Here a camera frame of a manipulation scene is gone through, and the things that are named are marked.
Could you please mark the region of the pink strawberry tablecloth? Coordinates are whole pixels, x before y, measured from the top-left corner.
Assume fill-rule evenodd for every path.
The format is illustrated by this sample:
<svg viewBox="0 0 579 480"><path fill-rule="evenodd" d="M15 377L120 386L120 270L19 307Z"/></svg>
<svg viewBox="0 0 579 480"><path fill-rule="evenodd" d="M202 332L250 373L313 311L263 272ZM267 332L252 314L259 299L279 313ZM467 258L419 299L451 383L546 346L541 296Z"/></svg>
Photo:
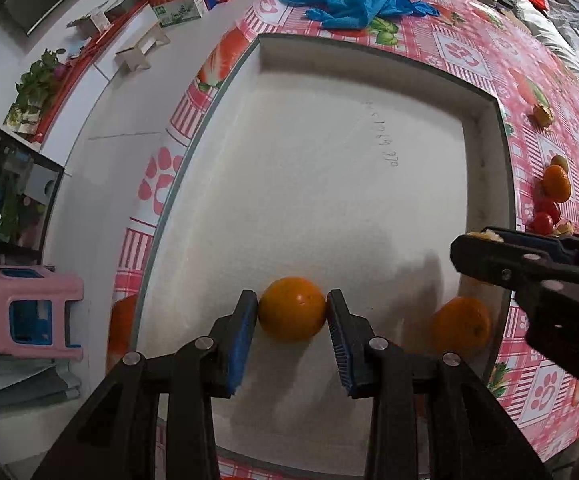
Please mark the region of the pink strawberry tablecloth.
<svg viewBox="0 0 579 480"><path fill-rule="evenodd" d="M297 275L340 289L378 334L414 352L456 296L488 308L473 359L546 460L579 432L576 382L524 341L503 289L463 278L450 245L522 229L555 155L579 226L579 79L474 0L423 0L425 18L330 32L254 0L190 81L149 157L114 291L137 292L131 344L170 353L243 289Z"/></svg>

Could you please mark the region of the green white carton box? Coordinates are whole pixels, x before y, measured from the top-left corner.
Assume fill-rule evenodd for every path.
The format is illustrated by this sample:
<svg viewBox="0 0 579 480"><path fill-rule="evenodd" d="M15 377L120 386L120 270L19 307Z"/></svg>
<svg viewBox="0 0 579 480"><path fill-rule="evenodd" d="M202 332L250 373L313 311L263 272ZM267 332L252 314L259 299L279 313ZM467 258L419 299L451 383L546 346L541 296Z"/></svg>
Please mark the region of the green white carton box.
<svg viewBox="0 0 579 480"><path fill-rule="evenodd" d="M208 13L204 0L171 0L152 6L162 27L169 27L203 18Z"/></svg>

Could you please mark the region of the cherry tomato pair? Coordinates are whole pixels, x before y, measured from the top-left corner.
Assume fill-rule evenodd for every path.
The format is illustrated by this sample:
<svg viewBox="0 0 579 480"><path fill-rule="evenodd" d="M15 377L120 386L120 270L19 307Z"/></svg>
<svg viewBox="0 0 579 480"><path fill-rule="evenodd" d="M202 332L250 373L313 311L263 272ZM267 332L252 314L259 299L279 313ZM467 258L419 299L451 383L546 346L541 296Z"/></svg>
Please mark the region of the cherry tomato pair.
<svg viewBox="0 0 579 480"><path fill-rule="evenodd" d="M549 214L544 211L536 212L527 226L527 230L533 234L549 236L553 233L553 220Z"/></svg>
<svg viewBox="0 0 579 480"><path fill-rule="evenodd" d="M533 206L535 214L547 214L553 224L558 224L561 220L561 211L559 210L559 204L554 203L553 200L549 200L546 197L539 197L535 201L535 206Z"/></svg>

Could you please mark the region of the white shallow tray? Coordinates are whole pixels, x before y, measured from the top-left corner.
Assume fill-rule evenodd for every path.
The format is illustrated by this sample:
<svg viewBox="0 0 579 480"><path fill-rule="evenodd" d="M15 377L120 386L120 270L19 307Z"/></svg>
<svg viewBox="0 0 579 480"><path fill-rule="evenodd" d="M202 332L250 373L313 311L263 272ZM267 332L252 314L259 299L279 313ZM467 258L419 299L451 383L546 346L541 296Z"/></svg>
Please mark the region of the white shallow tray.
<svg viewBox="0 0 579 480"><path fill-rule="evenodd" d="M347 41L268 34L237 61L164 205L134 321L145 356L175 352L244 289L300 276L340 289L374 332L431 353L428 324L480 299L492 370L510 296L455 271L460 235L516 220L499 103L427 64Z"/></svg>

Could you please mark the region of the cracked walnut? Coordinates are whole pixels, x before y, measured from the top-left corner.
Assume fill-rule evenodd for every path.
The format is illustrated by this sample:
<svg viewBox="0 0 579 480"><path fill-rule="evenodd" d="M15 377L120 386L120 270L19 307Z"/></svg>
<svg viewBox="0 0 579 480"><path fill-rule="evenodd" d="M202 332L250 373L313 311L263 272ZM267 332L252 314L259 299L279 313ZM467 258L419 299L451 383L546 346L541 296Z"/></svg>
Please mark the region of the cracked walnut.
<svg viewBox="0 0 579 480"><path fill-rule="evenodd" d="M533 107L532 117L539 128L549 128L554 122L554 114L551 107L540 103Z"/></svg>

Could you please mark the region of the peeled mandarin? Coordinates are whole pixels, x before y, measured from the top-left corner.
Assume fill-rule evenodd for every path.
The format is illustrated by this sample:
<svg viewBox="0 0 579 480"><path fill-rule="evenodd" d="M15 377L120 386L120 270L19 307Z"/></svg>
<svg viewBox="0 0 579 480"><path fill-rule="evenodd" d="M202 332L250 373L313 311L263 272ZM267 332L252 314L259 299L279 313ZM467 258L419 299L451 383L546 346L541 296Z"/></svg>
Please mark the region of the peeled mandarin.
<svg viewBox="0 0 579 480"><path fill-rule="evenodd" d="M480 232L468 232L466 236L478 238L478 240L487 240L488 242L503 243L503 238L491 229L485 229Z"/></svg>

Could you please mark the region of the green potted plant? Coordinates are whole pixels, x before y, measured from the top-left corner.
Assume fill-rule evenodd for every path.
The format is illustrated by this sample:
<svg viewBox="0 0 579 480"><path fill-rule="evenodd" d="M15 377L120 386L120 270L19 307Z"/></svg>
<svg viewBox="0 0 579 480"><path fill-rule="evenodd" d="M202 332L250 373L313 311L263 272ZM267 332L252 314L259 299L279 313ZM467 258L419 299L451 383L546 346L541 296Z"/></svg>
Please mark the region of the green potted plant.
<svg viewBox="0 0 579 480"><path fill-rule="evenodd" d="M46 49L27 73L20 76L16 83L16 99L4 119L4 125L18 136L31 139L43 116L53 106L68 68L65 55L64 48Z"/></svg>

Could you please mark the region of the yellow-orange round orange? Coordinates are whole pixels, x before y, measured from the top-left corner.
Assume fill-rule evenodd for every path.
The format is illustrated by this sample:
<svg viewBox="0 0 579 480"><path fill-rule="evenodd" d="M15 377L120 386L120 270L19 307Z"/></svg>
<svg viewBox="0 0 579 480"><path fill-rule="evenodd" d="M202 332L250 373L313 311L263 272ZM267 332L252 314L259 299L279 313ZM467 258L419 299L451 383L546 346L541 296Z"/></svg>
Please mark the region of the yellow-orange round orange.
<svg viewBox="0 0 579 480"><path fill-rule="evenodd" d="M258 318L272 339L284 344L303 342L314 337L325 323L325 296L306 278L286 276L265 289Z"/></svg>

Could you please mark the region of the tan longan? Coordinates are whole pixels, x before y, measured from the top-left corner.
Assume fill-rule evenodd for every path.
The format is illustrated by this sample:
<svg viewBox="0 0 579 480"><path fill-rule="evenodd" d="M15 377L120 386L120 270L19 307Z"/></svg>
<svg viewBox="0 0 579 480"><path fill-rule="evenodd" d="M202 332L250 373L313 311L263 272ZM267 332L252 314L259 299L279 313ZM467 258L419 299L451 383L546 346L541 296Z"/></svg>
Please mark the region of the tan longan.
<svg viewBox="0 0 579 480"><path fill-rule="evenodd" d="M567 159L566 159L564 156L560 155L560 154L554 155L554 156L551 158L550 165L559 166L559 167L561 167L562 170L564 170L567 174L569 173L569 166L568 166Z"/></svg>

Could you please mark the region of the white cardboard stand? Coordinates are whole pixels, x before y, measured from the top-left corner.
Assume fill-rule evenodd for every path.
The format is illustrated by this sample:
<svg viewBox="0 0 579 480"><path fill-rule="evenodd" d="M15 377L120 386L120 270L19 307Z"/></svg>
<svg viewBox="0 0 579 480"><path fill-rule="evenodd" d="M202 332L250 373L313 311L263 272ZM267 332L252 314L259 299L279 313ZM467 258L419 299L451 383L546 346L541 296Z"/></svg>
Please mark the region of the white cardboard stand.
<svg viewBox="0 0 579 480"><path fill-rule="evenodd" d="M116 52L119 63L135 72L136 70L149 70L150 63L147 53L153 47L161 47L170 44L169 36L163 31L159 22L137 30L126 40L123 46Z"/></svg>

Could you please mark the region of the pink plastic stool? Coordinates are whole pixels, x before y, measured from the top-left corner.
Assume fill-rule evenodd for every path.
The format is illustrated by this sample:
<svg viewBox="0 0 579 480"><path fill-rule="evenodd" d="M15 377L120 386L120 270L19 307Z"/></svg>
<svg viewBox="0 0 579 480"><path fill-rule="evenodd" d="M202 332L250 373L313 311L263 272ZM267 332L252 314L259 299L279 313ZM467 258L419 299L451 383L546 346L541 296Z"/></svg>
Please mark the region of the pink plastic stool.
<svg viewBox="0 0 579 480"><path fill-rule="evenodd" d="M69 304L84 296L76 274L46 266L0 266L0 354L21 359L80 361L68 335Z"/></svg>

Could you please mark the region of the mandarin orange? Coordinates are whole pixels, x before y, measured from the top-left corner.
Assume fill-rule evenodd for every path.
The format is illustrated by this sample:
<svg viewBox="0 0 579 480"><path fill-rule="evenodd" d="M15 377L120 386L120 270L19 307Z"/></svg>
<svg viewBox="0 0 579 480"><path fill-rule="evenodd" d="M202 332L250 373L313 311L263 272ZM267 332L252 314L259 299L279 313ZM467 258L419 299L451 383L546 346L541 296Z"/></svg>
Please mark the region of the mandarin orange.
<svg viewBox="0 0 579 480"><path fill-rule="evenodd" d="M471 358L485 350L491 336L487 306L474 297L455 297L429 322L429 340L437 353L454 352Z"/></svg>
<svg viewBox="0 0 579 480"><path fill-rule="evenodd" d="M555 203L566 203L570 199L570 180L565 169L559 165L550 165L544 170L542 187L545 196Z"/></svg>

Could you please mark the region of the dark glass cabinet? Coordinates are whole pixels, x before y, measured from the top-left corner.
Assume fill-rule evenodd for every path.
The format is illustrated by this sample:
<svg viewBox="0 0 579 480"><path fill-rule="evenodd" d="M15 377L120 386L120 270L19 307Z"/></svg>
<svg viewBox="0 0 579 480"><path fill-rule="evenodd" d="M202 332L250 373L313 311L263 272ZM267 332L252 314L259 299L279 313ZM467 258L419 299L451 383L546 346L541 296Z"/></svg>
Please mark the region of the dark glass cabinet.
<svg viewBox="0 0 579 480"><path fill-rule="evenodd" d="M0 264L39 264L64 168L0 128Z"/></svg>

